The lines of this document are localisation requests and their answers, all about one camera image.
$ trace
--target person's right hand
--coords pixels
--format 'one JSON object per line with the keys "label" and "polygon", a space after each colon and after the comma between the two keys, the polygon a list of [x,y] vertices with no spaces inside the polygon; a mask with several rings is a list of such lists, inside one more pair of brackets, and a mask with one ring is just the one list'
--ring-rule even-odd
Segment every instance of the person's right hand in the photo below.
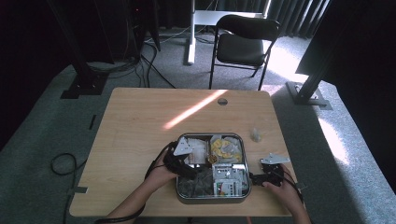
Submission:
{"label": "person's right hand", "polygon": [[[290,177],[290,170],[283,164],[280,164],[283,171],[286,173],[284,176],[291,183],[293,180]],[[269,182],[264,182],[262,185],[276,195],[276,197],[283,203],[283,205],[291,212],[295,223],[311,223],[309,215],[306,213],[305,207],[296,189],[283,180],[281,186],[275,186]]]}

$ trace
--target chair seat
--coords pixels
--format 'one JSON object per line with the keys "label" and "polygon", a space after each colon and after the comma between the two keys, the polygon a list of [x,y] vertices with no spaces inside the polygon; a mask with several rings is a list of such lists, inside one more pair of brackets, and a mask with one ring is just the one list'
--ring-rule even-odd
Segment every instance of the chair seat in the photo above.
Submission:
{"label": "chair seat", "polygon": [[264,56],[260,39],[246,39],[230,34],[219,37],[217,58],[222,63],[262,66]]}

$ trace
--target stand base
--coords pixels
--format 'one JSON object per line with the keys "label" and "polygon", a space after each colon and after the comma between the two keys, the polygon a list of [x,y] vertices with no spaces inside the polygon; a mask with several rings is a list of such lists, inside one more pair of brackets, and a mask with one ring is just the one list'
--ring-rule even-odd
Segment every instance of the stand base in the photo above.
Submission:
{"label": "stand base", "polygon": [[90,87],[81,87],[79,85],[79,76],[74,79],[69,90],[62,93],[61,99],[78,99],[80,95],[100,95],[106,85],[109,73],[95,73],[95,79]]}
{"label": "stand base", "polygon": [[318,105],[322,110],[332,110],[332,106],[328,100],[323,99],[323,96],[320,93],[320,90],[317,89],[314,94],[310,97],[310,99],[299,99],[298,93],[303,86],[303,83],[297,82],[286,82],[286,86],[289,89],[291,94],[291,98],[293,99],[294,103],[297,105]]}

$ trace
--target grey carpet floor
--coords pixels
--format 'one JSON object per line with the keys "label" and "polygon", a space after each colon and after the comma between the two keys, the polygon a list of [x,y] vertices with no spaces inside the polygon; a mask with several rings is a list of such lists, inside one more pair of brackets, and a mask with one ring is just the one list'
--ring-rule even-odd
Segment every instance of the grey carpet floor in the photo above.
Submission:
{"label": "grey carpet floor", "polygon": [[[212,40],[210,35],[199,37]],[[285,82],[306,79],[294,71],[308,44],[308,40],[301,38],[278,39],[262,89],[271,95],[298,179],[308,186],[303,190],[306,208],[315,223],[396,223],[395,194],[336,88],[325,82],[319,85],[332,110],[295,105],[290,98]],[[186,65],[187,45],[186,38],[164,40],[154,65],[177,88],[207,89],[212,45],[197,41],[195,64]],[[146,45],[142,54],[150,60],[154,51]],[[76,75],[73,67],[66,67],[52,80],[0,153],[0,223],[63,222],[73,176],[53,173],[51,160],[65,152],[74,154],[77,164],[87,159],[114,88],[147,87],[148,84],[151,88],[170,88],[152,69],[149,83],[144,81],[143,75],[148,69],[142,62],[135,69],[112,73],[101,95],[82,95],[74,100],[60,99]],[[249,72],[227,68],[216,72],[213,89],[257,90],[259,76],[249,78]],[[59,172],[71,170],[73,163],[69,159],[61,157],[54,168]],[[81,172],[82,169],[77,171],[77,181]],[[67,214],[66,221],[92,223],[94,217]],[[197,217],[193,221],[247,223],[245,217]],[[253,217],[252,222],[291,223],[291,218]],[[142,217],[136,223],[187,223],[187,219]]]}

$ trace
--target metal tin box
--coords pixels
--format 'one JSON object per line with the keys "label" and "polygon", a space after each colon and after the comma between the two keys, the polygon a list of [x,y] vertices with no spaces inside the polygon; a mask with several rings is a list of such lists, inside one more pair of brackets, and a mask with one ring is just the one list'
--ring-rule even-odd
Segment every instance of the metal tin box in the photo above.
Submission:
{"label": "metal tin box", "polygon": [[198,175],[177,178],[182,203],[241,203],[251,191],[244,144],[235,133],[184,133],[193,151],[185,163]]}

